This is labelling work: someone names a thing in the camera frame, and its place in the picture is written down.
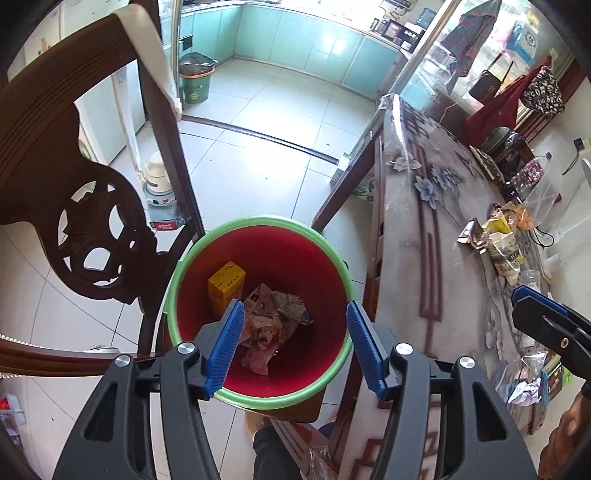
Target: trash bin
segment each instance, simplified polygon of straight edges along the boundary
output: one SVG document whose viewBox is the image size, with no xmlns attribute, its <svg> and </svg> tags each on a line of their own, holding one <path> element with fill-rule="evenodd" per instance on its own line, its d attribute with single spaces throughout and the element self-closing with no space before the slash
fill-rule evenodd
<svg viewBox="0 0 591 480">
<path fill-rule="evenodd" d="M 236 356 L 216 397 L 257 410 L 312 397 L 352 349 L 346 308 L 355 295 L 345 263 L 319 233 L 293 220 L 258 216 L 221 225 L 193 245 L 174 271 L 165 307 L 173 344 L 193 340 L 216 320 L 208 308 L 207 279 L 230 260 L 246 272 L 244 296 L 260 283 L 294 293 L 314 322 L 298 328 L 281 347 L 267 377 L 242 367 Z"/>
<path fill-rule="evenodd" d="M 178 75 L 183 82 L 185 101 L 201 103 L 209 97 L 210 76 L 215 71 L 217 60 L 200 53 L 187 53 L 178 61 Z"/>
</svg>

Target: patterned handbag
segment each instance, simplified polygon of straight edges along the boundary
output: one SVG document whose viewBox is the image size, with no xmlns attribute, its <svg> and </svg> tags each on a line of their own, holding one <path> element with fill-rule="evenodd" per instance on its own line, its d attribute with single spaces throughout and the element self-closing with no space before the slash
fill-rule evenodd
<svg viewBox="0 0 591 480">
<path fill-rule="evenodd" d="M 543 66 L 521 96 L 521 102 L 534 112 L 555 117 L 564 112 L 560 88 L 549 67 Z"/>
</svg>

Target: kitchen appliance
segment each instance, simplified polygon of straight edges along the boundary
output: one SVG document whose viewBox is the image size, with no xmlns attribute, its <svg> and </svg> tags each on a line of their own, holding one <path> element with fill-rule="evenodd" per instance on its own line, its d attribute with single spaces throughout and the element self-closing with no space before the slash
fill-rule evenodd
<svg viewBox="0 0 591 480">
<path fill-rule="evenodd" d="M 404 50 L 407 50 L 409 53 L 412 53 L 414 52 L 414 49 L 417 48 L 417 45 L 424 34 L 424 30 L 422 30 L 421 33 L 417 33 L 410 28 L 402 27 L 396 35 L 394 43 Z"/>
<path fill-rule="evenodd" d="M 385 0 L 385 2 L 398 8 L 404 8 L 410 12 L 418 3 L 418 0 Z"/>
</svg>

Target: yellow box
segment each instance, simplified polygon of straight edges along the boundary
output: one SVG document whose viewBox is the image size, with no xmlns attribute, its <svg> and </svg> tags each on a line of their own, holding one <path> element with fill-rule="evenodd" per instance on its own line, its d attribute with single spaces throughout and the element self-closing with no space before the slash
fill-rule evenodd
<svg viewBox="0 0 591 480">
<path fill-rule="evenodd" d="M 207 296 L 212 312 L 220 319 L 232 299 L 242 297 L 246 272 L 230 261 L 207 281 Z"/>
</svg>

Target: kitchen cabinet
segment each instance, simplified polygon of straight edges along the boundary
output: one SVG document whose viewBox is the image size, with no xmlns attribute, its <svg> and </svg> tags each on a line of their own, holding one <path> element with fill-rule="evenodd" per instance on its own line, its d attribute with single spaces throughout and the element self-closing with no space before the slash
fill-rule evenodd
<svg viewBox="0 0 591 480">
<path fill-rule="evenodd" d="M 185 11 L 181 37 L 191 25 L 191 51 L 218 61 L 239 57 L 272 63 L 371 99 L 388 90 L 387 83 L 407 61 L 396 46 L 366 32 L 270 5 L 213 4 Z"/>
</svg>

